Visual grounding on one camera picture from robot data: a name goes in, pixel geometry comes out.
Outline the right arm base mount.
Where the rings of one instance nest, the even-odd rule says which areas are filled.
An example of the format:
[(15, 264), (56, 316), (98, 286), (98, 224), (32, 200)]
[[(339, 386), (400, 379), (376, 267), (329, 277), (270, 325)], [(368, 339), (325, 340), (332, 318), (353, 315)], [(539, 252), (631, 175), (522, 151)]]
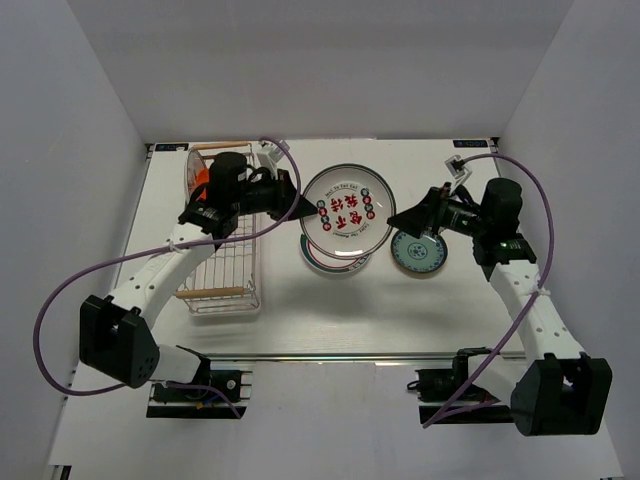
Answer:
[[(429, 420), (467, 380), (472, 372), (469, 359), (479, 360), (481, 355), (489, 353), (488, 348), (461, 349), (456, 353), (449, 367), (423, 368), (415, 371), (416, 379), (406, 385), (406, 391), (417, 396), (421, 424)], [(476, 406), (481, 403), (488, 403), (488, 406), (439, 419), (436, 424), (513, 423), (509, 408), (488, 391), (475, 385), (469, 386), (448, 410)]]

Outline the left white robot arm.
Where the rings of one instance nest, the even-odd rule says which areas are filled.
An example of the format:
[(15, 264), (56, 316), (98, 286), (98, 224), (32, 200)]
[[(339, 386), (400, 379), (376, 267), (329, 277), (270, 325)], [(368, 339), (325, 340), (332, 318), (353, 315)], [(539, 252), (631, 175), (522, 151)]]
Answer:
[(164, 249), (108, 295), (91, 295), (81, 305), (81, 362), (130, 388), (169, 382), (188, 398), (205, 396), (212, 378), (205, 357), (157, 344), (153, 326), (196, 267), (235, 237), (241, 217), (265, 213), (278, 222), (317, 214), (291, 177), (283, 169), (252, 168), (239, 152), (216, 154)]

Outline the white plate green red rim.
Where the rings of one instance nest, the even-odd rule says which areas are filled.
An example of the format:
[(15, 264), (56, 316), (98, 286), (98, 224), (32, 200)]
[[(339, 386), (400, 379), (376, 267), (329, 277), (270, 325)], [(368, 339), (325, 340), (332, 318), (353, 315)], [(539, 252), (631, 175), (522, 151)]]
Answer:
[(351, 260), (329, 257), (316, 249), (304, 234), (300, 235), (299, 248), (306, 264), (323, 275), (352, 275), (363, 269), (371, 259), (370, 255)]

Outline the orange plate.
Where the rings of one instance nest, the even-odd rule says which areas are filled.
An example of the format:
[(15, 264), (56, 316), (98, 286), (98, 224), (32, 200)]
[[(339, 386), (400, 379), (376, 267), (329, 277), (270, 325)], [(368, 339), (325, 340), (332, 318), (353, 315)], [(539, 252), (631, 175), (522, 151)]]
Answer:
[(206, 198), (206, 189), (209, 184), (209, 170), (203, 169), (196, 176), (196, 186), (191, 193), (190, 199), (198, 201)]

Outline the teal blue patterned plate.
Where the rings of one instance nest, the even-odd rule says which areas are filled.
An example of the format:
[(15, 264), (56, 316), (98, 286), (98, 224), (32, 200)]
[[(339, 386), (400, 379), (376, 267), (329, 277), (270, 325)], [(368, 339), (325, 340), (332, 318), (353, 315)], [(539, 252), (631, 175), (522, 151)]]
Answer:
[(397, 231), (391, 241), (391, 256), (403, 270), (418, 275), (428, 275), (439, 271), (448, 258), (448, 246), (439, 236), (424, 234), (415, 238)]

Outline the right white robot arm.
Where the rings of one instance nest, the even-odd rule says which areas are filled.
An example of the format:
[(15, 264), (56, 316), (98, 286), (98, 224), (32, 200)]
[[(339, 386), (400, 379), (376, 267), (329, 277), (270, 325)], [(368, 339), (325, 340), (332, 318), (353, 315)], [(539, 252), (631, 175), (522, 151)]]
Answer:
[(548, 273), (519, 231), (522, 188), (494, 178), (480, 202), (449, 183), (431, 188), (415, 206), (388, 218), (418, 238), (451, 230), (472, 240), (473, 257), (499, 295), (512, 325), (493, 348), (465, 348), (452, 362), (452, 393), (425, 422), (458, 414), (454, 403), (485, 391), (507, 406), (524, 436), (594, 435), (601, 426), (613, 373), (571, 335), (544, 290)]

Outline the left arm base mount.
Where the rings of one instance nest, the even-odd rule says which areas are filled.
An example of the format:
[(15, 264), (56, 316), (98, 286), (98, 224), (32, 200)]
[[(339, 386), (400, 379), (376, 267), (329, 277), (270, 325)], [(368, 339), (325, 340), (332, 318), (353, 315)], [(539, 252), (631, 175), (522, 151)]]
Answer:
[(154, 383), (147, 403), (150, 419), (239, 420), (248, 407), (253, 372), (244, 368), (213, 367), (206, 389), (176, 389)]

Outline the white plate red characters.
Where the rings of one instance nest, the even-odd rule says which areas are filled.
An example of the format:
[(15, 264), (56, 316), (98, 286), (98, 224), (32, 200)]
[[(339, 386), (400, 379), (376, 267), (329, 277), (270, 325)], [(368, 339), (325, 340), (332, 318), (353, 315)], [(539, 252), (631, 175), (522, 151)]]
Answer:
[(196, 188), (204, 182), (208, 169), (203, 156), (196, 149), (188, 151), (184, 169), (185, 200), (188, 201)]
[(371, 255), (391, 236), (396, 214), (394, 194), (373, 169), (339, 164), (319, 172), (303, 196), (317, 214), (300, 220), (302, 233), (322, 254), (337, 260)]

